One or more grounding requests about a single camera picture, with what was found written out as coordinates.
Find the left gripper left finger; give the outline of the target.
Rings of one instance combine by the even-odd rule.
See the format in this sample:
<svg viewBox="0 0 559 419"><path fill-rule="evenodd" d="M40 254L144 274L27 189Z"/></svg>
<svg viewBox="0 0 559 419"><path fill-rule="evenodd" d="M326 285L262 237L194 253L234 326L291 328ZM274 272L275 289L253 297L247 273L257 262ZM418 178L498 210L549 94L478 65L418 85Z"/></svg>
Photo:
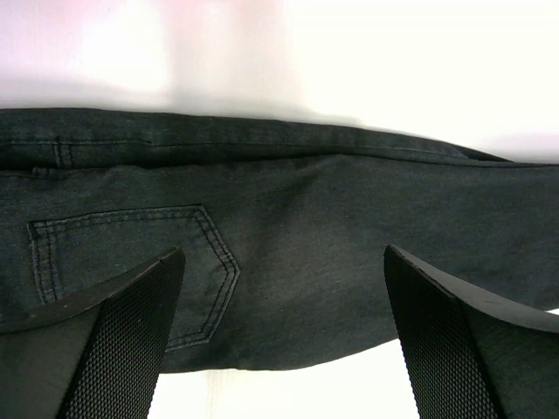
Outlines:
<svg viewBox="0 0 559 419"><path fill-rule="evenodd" d="M1 325L3 418L145 418L183 283L170 249Z"/></svg>

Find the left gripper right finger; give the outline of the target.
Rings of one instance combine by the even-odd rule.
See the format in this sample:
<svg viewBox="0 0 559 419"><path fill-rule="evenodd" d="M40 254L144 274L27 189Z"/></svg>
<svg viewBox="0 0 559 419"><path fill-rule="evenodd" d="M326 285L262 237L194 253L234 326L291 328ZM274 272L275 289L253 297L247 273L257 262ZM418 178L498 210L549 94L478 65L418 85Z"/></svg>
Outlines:
<svg viewBox="0 0 559 419"><path fill-rule="evenodd" d="M556 418L558 317L390 245L385 284L422 418Z"/></svg>

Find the black trousers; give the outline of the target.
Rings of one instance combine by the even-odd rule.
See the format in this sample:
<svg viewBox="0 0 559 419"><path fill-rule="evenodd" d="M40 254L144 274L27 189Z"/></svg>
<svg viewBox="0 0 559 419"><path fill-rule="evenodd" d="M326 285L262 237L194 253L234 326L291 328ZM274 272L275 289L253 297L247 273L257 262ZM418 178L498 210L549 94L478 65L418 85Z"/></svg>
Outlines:
<svg viewBox="0 0 559 419"><path fill-rule="evenodd" d="M176 247L164 372L309 367L396 338L390 244L554 309L558 167L354 127L1 112L2 322Z"/></svg>

